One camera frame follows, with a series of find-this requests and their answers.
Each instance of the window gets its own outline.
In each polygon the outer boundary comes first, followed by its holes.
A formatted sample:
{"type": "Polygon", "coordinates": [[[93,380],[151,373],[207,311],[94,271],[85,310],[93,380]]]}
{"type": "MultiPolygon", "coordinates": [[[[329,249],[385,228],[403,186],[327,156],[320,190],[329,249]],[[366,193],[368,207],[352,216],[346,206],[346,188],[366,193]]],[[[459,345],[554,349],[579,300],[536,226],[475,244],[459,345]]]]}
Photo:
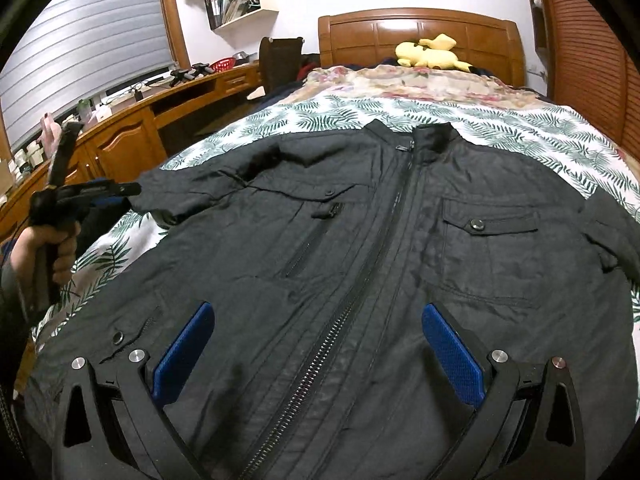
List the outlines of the window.
{"type": "Polygon", "coordinates": [[[173,65],[160,0],[52,0],[0,73],[9,143],[33,137],[45,112],[173,65]]]}

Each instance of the snap button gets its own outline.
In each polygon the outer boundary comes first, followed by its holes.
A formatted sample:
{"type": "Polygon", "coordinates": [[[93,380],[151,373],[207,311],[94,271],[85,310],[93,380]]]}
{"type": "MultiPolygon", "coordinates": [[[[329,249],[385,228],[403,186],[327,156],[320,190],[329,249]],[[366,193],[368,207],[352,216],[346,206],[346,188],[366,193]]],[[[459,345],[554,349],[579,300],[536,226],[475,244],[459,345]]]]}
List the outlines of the snap button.
{"type": "Polygon", "coordinates": [[[474,231],[484,231],[484,222],[482,220],[478,220],[478,219],[474,218],[471,221],[471,228],[474,231]]]}

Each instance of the desk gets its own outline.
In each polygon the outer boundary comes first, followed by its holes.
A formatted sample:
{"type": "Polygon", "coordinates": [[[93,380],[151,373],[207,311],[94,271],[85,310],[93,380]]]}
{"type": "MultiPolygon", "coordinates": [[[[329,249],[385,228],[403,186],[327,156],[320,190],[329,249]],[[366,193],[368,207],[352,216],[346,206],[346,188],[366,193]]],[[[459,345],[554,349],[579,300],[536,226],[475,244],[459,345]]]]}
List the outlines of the desk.
{"type": "MultiPolygon", "coordinates": [[[[160,128],[258,86],[260,69],[251,63],[179,84],[117,111],[78,138],[65,183],[79,184],[98,177],[116,182],[137,179],[166,160],[160,128]]],[[[28,216],[30,197],[44,187],[48,169],[48,162],[38,167],[0,209],[0,241],[24,227],[21,224],[28,216]]]]}

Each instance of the wooden wardrobe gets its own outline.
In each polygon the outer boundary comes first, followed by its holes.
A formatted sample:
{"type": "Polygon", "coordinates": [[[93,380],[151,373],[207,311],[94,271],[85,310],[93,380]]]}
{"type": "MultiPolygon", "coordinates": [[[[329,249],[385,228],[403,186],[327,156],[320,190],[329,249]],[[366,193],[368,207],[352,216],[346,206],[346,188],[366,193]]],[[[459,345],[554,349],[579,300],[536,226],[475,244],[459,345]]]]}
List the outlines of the wooden wardrobe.
{"type": "Polygon", "coordinates": [[[640,74],[616,35],[587,0],[531,2],[548,96],[640,159],[640,74]]]}

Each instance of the human hand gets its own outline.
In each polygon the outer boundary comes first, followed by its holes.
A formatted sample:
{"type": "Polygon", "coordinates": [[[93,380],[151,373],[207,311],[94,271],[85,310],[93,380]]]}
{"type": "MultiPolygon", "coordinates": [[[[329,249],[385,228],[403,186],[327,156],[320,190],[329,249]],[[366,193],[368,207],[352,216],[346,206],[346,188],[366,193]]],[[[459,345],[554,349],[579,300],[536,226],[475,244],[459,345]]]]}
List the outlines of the human hand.
{"type": "Polygon", "coordinates": [[[45,244],[58,246],[58,258],[53,264],[53,281],[64,285],[71,280],[71,267],[76,260],[76,237],[79,232],[78,222],[72,235],[57,231],[49,225],[31,226],[22,231],[11,251],[9,262],[23,294],[30,295],[32,292],[36,251],[45,244]]]}

